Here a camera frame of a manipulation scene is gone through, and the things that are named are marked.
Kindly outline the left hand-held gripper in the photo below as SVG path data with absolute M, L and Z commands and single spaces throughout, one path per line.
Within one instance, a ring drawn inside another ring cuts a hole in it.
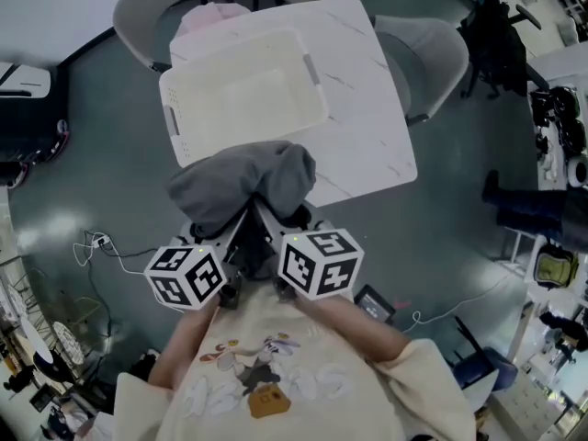
M 235 310 L 243 283 L 257 273 L 254 216 L 245 206 L 210 238 L 187 222 L 167 246 L 160 247 L 143 271 L 158 302 L 176 311 L 197 311 L 218 297 Z

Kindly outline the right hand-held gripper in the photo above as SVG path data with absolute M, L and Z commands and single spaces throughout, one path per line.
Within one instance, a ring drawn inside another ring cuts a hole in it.
M 308 202 L 281 220 L 256 199 L 254 214 L 274 252 L 269 264 L 275 277 L 309 300 L 350 293 L 365 253 L 346 229 L 335 228 Z

